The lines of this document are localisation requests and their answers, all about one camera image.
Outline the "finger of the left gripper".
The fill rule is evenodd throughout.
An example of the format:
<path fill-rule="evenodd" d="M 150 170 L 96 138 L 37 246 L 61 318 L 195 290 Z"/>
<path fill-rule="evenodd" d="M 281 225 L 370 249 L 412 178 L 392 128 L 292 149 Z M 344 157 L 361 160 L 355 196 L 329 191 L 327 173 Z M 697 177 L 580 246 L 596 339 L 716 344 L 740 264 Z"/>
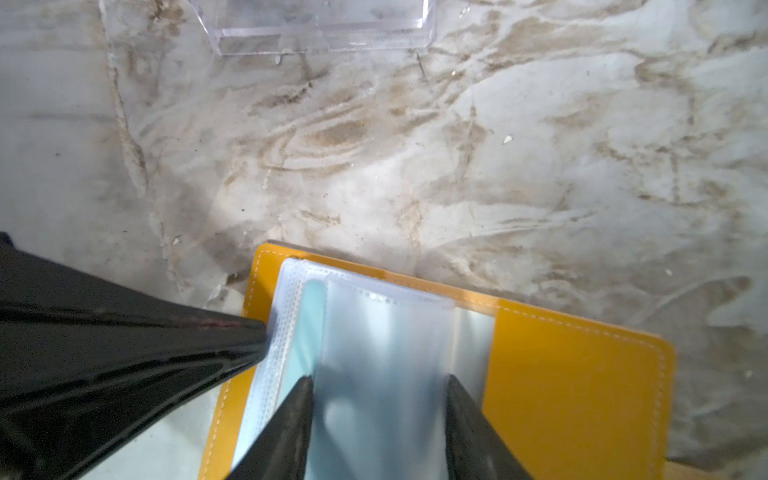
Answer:
<path fill-rule="evenodd" d="M 1 238 L 1 475 L 77 479 L 265 355 L 255 320 L 179 305 Z"/>

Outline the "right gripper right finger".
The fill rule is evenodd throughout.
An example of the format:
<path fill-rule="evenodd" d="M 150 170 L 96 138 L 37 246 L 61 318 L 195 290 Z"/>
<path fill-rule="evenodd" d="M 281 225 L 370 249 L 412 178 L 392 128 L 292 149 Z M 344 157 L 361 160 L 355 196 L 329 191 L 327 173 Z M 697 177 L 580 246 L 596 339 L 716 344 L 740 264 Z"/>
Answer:
<path fill-rule="evenodd" d="M 449 479 L 531 480 L 453 374 L 446 387 L 445 436 Z"/>

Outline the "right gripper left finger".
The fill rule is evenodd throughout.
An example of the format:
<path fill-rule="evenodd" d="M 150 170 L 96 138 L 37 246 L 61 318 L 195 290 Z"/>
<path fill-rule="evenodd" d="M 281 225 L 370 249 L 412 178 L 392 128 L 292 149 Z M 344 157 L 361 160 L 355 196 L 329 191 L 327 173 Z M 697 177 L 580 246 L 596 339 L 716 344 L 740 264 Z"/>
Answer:
<path fill-rule="evenodd" d="M 302 376 L 227 480 L 303 479 L 314 410 L 314 383 Z"/>

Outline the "yellow leather card holder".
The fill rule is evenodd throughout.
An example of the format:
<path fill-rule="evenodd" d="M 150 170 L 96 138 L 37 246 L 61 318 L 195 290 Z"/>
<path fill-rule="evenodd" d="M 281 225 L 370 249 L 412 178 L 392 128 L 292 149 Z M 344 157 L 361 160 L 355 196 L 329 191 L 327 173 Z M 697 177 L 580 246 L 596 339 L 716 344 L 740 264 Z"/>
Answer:
<path fill-rule="evenodd" d="M 265 359 L 221 389 L 200 466 L 223 479 L 302 376 L 303 479 L 445 479 L 455 375 L 536 479 L 658 479 L 675 354 L 658 336 L 273 243 L 243 306 Z"/>

